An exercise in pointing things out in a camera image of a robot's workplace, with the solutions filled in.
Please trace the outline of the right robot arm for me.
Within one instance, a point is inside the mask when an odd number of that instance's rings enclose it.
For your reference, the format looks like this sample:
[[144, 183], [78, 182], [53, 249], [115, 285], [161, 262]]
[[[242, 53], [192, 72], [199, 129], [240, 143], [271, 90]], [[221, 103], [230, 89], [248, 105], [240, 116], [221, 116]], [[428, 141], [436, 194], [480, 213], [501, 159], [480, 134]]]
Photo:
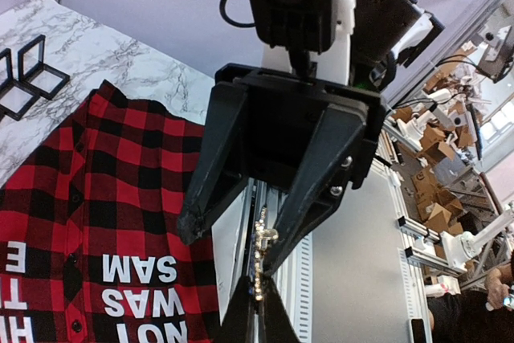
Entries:
[[273, 275], [294, 247], [358, 189], [386, 120], [382, 91], [395, 54], [442, 31], [415, 0], [250, 0], [266, 51], [260, 67], [229, 63], [214, 77], [197, 167], [177, 232], [202, 238], [250, 180], [285, 193], [263, 257]]

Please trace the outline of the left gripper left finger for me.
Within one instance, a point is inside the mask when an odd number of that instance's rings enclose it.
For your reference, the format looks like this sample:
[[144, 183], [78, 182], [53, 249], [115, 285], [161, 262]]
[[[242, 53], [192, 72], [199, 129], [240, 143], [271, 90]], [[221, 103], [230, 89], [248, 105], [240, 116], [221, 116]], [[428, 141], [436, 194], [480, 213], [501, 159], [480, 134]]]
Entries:
[[241, 276], [228, 304], [226, 314], [214, 339], [215, 343], [250, 343], [254, 341], [255, 297], [253, 283]]

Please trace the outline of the red black plaid shirt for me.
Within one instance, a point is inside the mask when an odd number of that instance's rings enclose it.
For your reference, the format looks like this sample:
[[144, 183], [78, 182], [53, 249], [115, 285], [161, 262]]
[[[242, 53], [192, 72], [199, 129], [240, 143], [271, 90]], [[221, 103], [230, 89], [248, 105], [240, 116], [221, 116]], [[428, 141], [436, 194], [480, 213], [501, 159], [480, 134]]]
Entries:
[[211, 342], [213, 243], [177, 234], [203, 129], [109, 82], [1, 189], [4, 342]]

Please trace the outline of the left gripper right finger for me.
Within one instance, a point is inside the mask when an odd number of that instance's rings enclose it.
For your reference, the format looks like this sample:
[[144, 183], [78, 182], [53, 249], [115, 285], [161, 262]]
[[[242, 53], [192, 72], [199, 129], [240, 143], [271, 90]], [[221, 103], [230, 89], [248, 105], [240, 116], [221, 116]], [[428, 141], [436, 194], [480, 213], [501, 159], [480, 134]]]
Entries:
[[258, 315], [258, 342], [300, 343], [287, 315], [275, 281], [262, 283], [262, 299], [256, 301]]

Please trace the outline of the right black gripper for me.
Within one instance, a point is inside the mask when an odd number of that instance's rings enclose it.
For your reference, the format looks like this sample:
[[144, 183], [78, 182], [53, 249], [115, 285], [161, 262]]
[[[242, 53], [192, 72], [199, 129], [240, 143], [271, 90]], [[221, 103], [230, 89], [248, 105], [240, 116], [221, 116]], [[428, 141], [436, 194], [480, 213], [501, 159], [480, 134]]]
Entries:
[[[247, 168], [251, 177], [274, 187], [289, 190], [292, 185], [275, 222], [279, 238], [263, 260], [263, 274], [273, 276], [288, 248], [295, 246], [295, 233], [310, 206], [364, 130], [351, 153], [349, 177], [353, 189], [361, 187], [377, 150], [386, 107], [376, 92], [234, 63], [218, 70], [215, 79], [228, 84], [211, 90], [200, 156], [177, 234], [190, 245], [209, 233], [246, 186]], [[336, 106], [341, 104], [349, 108]]]

